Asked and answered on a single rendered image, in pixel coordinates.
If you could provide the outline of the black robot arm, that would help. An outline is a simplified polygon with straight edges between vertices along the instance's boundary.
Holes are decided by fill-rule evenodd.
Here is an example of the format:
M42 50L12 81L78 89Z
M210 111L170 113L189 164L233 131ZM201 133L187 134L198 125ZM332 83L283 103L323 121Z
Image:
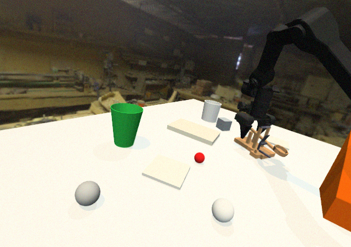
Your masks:
M351 52L342 43L338 23L324 7L313 8L299 18L279 25L267 34L267 41L257 68L245 79L241 92L255 100L270 103L277 85L268 86L275 76L274 65L284 45L294 44L315 55L351 100Z

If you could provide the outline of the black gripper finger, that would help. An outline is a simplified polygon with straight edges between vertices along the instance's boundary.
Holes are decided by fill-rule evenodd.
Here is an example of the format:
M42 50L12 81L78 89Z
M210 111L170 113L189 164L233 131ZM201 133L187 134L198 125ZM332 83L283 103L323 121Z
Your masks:
M258 126L257 126L257 129L256 131L258 131L259 127L261 126L272 126L272 124L270 123L264 123L263 121L257 121L258 122ZM266 129L262 129L262 132L264 132Z
M246 135L248 134L249 130L252 128L252 125L244 125L241 122L237 121L240 125L240 134L241 134L241 139L244 139Z

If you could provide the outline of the green plastic cup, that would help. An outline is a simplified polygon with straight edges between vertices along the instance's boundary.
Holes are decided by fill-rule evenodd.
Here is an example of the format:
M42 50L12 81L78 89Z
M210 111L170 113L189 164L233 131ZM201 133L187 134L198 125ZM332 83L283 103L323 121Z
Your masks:
M129 148L139 127L143 108L129 103L116 103L111 105L112 128L114 144L120 148Z

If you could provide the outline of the white ball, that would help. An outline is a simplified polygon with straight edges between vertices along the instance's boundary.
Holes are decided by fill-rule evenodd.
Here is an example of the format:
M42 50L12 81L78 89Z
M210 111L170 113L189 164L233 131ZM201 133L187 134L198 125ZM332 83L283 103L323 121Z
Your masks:
M225 198L218 198L212 205L212 215L219 222L228 222L234 217L233 204Z

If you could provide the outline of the grey ball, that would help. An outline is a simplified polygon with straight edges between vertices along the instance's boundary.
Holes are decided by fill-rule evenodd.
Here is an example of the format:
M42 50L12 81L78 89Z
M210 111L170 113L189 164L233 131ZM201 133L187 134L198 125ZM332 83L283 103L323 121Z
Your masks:
M100 197L100 187L96 182L85 181L75 191L75 200L83 206L93 205Z

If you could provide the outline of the red ball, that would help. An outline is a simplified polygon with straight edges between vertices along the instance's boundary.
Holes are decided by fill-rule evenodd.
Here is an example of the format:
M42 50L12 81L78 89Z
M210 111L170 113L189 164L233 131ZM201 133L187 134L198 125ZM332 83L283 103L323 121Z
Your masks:
M195 154L194 159L197 163L202 163L205 160L205 156L202 153L197 153Z

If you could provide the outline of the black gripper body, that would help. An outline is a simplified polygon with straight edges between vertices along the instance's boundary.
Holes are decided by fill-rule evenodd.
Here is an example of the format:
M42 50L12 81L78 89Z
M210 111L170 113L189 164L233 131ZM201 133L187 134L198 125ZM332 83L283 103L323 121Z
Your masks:
M267 110L271 109L270 103L264 103L254 99L254 101L251 101L251 104L253 105L249 115L246 113L237 113L234 119L244 125L252 125L254 121L263 121L266 124L275 123L275 117L267 114Z

